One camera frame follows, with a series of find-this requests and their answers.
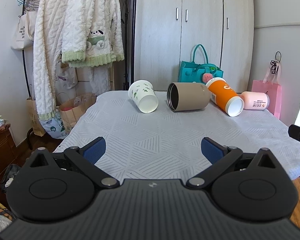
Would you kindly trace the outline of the tan cylindrical tumbler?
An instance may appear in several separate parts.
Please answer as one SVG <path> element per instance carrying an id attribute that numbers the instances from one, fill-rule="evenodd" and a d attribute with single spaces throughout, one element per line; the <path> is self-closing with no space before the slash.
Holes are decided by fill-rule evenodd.
<path id="1" fill-rule="evenodd" d="M 209 104 L 210 96 L 202 83 L 173 82 L 167 89 L 167 105 L 173 112 L 201 110 Z"/>

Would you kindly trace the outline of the pink cup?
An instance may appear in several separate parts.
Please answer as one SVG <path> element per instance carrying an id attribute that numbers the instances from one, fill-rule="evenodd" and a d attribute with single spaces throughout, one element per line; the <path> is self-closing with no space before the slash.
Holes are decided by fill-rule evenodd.
<path id="1" fill-rule="evenodd" d="M 265 110 L 268 108 L 270 99 L 266 93 L 260 92 L 243 92 L 240 98 L 244 101 L 246 110 Z"/>

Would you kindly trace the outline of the orange paper cup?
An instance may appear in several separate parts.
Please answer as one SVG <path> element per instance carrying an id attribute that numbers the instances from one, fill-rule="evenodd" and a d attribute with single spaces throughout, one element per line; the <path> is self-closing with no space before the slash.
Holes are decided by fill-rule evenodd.
<path id="1" fill-rule="evenodd" d="M 243 99 L 221 77 L 214 77 L 207 84 L 211 92 L 211 101 L 222 109 L 228 116 L 240 115 L 244 108 Z"/>

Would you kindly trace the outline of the white green-print paper cup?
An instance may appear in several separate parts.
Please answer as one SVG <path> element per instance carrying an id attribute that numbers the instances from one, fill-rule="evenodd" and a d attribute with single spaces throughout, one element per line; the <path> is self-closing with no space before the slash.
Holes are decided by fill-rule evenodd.
<path id="1" fill-rule="evenodd" d="M 158 107 L 159 100 L 153 85 L 147 80 L 138 80 L 132 83 L 128 95 L 142 113 L 152 113 Z"/>

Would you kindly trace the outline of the pink paper gift bag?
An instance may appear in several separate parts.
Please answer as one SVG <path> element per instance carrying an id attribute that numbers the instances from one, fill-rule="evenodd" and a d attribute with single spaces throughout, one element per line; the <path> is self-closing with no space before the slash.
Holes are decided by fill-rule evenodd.
<path id="1" fill-rule="evenodd" d="M 280 85 L 281 64 L 272 60 L 263 80 L 253 80 L 252 91 L 265 93 L 269 97 L 268 111 L 280 118 L 282 104 L 282 86 Z"/>

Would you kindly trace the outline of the black clothes rack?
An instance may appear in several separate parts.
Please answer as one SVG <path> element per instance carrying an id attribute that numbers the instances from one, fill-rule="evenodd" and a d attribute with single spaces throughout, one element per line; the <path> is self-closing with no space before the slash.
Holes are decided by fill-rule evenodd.
<path id="1" fill-rule="evenodd" d="M 25 74 L 25 81 L 27 85 L 27 91 L 31 100 L 31 107 L 33 106 L 32 94 L 29 86 L 27 68 L 25 61 L 25 49 L 33 46 L 34 41 L 34 29 L 35 21 L 37 17 L 37 9 L 39 7 L 40 0 L 17 0 L 18 5 L 22 5 L 22 14 L 19 16 L 19 22 L 17 24 L 16 31 L 13 35 L 13 41 L 11 48 L 22 52 L 23 67 Z"/>

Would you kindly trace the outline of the brown paper bag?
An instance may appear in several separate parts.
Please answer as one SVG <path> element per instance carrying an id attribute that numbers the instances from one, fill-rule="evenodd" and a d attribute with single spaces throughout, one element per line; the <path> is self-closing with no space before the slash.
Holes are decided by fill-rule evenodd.
<path id="1" fill-rule="evenodd" d="M 61 120 L 66 133 L 69 134 L 87 109 L 96 102 L 97 96 L 86 93 L 70 99 L 59 106 Z"/>

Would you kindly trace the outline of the patterned white table cover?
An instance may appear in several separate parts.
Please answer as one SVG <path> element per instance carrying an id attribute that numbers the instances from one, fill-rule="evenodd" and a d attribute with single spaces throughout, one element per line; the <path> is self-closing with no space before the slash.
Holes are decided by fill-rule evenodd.
<path id="1" fill-rule="evenodd" d="M 201 111 L 173 112 L 166 93 L 157 97 L 157 109 L 144 114 L 126 91 L 103 93 L 57 152 L 103 137 L 106 152 L 96 165 L 117 180 L 186 181 L 210 166 L 201 152 L 202 139 L 209 137 L 248 153 L 269 148 L 290 178 L 300 176 L 300 142 L 290 138 L 287 126 L 269 111 L 243 111 L 232 118 L 210 103 Z"/>

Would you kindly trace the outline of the black light stand pole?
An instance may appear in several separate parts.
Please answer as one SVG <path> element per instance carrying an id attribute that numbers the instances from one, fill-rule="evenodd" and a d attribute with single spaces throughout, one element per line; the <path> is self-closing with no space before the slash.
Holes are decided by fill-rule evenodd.
<path id="1" fill-rule="evenodd" d="M 129 0 L 123 0 L 124 5 L 124 18 L 121 19 L 121 23 L 124 25 L 124 56 L 125 56 L 125 73 L 123 89 L 128 90 L 129 78 L 128 78 L 128 21 L 129 21 Z"/>

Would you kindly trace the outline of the teal tote bag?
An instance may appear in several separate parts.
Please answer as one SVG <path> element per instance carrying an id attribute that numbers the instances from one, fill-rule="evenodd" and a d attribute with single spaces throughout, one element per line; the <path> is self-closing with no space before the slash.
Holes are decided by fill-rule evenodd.
<path id="1" fill-rule="evenodd" d="M 204 64 L 195 63 L 196 51 L 199 47 L 202 48 L 205 55 L 206 62 Z M 178 82 L 196 82 L 205 85 L 215 77 L 223 78 L 223 71 L 209 62 L 207 52 L 202 44 L 198 44 L 194 48 L 191 62 L 182 61 L 180 64 Z"/>

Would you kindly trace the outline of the white canvas tote bag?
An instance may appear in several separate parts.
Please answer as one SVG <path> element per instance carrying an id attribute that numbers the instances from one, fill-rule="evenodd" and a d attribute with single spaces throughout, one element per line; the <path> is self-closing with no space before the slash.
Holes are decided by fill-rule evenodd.
<path id="1" fill-rule="evenodd" d="M 27 11 L 19 18 L 12 38 L 13 50 L 23 50 L 33 46 L 36 17 L 36 11 Z"/>

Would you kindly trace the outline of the white green-trim fluffy jacket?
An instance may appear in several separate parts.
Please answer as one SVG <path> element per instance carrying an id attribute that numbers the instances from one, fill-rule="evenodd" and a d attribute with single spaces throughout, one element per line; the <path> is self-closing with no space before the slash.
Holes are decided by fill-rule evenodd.
<path id="1" fill-rule="evenodd" d="M 124 58 L 119 0 L 68 0 L 62 62 L 98 67 Z"/>

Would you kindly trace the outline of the grey wardrobe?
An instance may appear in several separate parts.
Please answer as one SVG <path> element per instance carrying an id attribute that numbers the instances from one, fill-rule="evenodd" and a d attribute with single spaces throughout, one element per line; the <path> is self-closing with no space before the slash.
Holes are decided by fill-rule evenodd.
<path id="1" fill-rule="evenodd" d="M 209 61 L 232 89 L 247 89 L 254 0 L 132 0 L 132 10 L 132 81 L 166 90 L 183 61 Z"/>

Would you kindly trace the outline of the white fluffy robe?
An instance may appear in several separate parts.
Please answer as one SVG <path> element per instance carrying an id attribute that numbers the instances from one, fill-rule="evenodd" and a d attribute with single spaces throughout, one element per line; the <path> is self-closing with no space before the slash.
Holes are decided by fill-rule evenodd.
<path id="1" fill-rule="evenodd" d="M 40 0 L 33 43 L 33 86 L 39 120 L 56 115 L 56 67 L 68 0 Z"/>

